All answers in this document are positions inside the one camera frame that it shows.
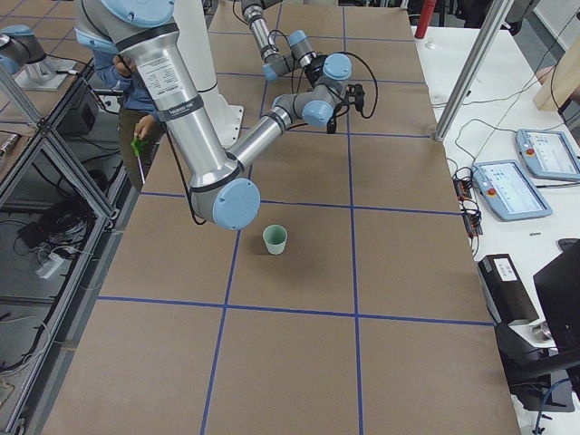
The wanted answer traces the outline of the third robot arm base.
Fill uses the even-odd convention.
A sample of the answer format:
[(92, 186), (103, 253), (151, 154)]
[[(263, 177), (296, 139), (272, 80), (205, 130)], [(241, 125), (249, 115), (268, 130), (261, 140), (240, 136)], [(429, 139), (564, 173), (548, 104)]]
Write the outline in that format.
[(75, 60), (50, 58), (27, 25), (1, 30), (1, 67), (23, 90), (56, 91), (70, 73), (76, 74), (76, 64)]

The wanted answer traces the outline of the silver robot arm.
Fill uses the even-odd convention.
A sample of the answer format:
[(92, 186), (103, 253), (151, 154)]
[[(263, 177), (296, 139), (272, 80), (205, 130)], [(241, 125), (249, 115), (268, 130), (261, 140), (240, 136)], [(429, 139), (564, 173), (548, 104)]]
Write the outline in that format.
[(290, 53), (282, 54), (274, 41), (264, 18), (264, 11), (280, 1), (247, 0), (241, 2), (241, 12), (252, 32), (264, 62), (263, 73), (268, 81), (274, 81), (301, 69), (312, 86), (323, 76), (326, 55), (318, 53), (305, 32), (296, 30), (286, 37)]
[(252, 222), (261, 203), (258, 187), (244, 176), (246, 167), (296, 121), (333, 133), (341, 108), (363, 110), (363, 87), (349, 82), (350, 55), (316, 52), (301, 30), (289, 35), (289, 54), (280, 55), (264, 18), (273, 2), (244, 1), (241, 12), (260, 51), (265, 77), (273, 81), (301, 70), (312, 89), (278, 96), (245, 136), (224, 149), (179, 50), (185, 39), (174, 19), (175, 5), (173, 1), (78, 1), (77, 40), (135, 63), (160, 120), (192, 173), (191, 210), (220, 227), (239, 230)]

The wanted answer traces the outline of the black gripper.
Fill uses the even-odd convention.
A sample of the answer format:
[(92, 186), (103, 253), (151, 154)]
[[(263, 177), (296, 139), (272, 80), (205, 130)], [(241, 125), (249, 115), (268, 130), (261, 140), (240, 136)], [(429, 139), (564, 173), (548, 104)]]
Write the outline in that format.
[(336, 118), (342, 108), (345, 108), (345, 110), (348, 111), (348, 109), (353, 106), (355, 110), (363, 116), (365, 92), (359, 83), (347, 84), (344, 95), (341, 95), (337, 89), (330, 85), (327, 85), (326, 88), (335, 99), (332, 115), (326, 124), (326, 133), (335, 134), (337, 126)]
[(326, 54), (319, 54), (309, 57), (309, 63), (304, 67), (304, 74), (311, 86), (315, 86), (317, 81), (324, 75), (324, 62)]

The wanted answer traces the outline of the person's hand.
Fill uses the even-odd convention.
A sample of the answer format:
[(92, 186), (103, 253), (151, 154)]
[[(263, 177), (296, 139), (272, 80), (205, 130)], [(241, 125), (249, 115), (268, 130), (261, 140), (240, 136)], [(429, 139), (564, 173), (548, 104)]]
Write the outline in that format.
[(134, 127), (133, 135), (139, 140), (156, 140), (161, 134), (161, 125), (148, 114), (140, 118)]

